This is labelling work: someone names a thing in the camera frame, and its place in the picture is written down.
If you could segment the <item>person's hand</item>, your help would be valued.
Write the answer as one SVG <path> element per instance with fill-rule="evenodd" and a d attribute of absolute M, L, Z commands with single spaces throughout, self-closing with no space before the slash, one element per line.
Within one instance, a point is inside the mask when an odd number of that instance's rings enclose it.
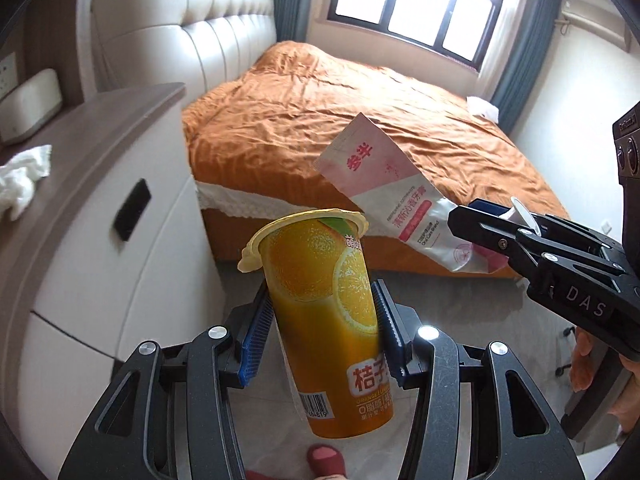
<path fill-rule="evenodd" d="M 570 384 L 574 392 L 586 390 L 592 383 L 594 364 L 591 357 L 594 338 L 590 333 L 576 328 L 576 346 L 572 352 L 572 367 L 570 368 Z M 631 378 L 625 389 L 608 411 L 620 423 L 623 434 L 630 434 L 639 420 L 640 392 L 639 392 L 639 363 L 631 361 L 620 354 L 620 362 L 625 370 L 631 372 Z"/>

